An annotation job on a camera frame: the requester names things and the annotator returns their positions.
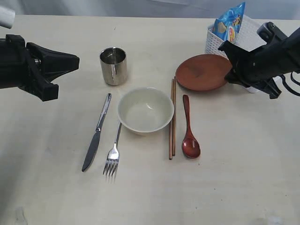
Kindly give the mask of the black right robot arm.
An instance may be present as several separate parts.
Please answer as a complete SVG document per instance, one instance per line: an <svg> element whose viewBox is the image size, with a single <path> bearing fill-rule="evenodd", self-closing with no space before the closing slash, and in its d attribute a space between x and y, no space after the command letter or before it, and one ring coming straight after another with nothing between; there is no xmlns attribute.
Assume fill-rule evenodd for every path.
<svg viewBox="0 0 300 225"><path fill-rule="evenodd" d="M229 41L223 42L218 48L225 52L232 64L225 79L245 88L253 87L276 99L281 90L274 78L279 76L283 86L299 96L286 83L285 74L300 72L300 30L287 36L274 23L266 22L257 30L257 34L266 44L250 52Z"/></svg>

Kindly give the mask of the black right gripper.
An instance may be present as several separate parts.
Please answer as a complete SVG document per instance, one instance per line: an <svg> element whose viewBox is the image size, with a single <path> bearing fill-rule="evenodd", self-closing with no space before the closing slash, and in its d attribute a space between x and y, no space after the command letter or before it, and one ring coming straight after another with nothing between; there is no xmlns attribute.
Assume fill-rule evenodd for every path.
<svg viewBox="0 0 300 225"><path fill-rule="evenodd" d="M280 72L276 65L279 54L275 47L260 47L248 52L229 41L224 41L218 50L226 54L234 68L225 76L228 83L254 87L267 93L271 99L279 97L281 90L272 79Z"/></svg>

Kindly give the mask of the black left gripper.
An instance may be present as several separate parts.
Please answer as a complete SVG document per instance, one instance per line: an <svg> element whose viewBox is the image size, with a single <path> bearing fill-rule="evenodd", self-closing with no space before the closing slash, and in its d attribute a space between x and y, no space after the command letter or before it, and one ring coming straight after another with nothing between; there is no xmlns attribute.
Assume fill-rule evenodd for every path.
<svg viewBox="0 0 300 225"><path fill-rule="evenodd" d="M58 98L56 78L79 69L76 55L53 51L7 34L0 40L0 88L14 88L44 101Z"/></svg>

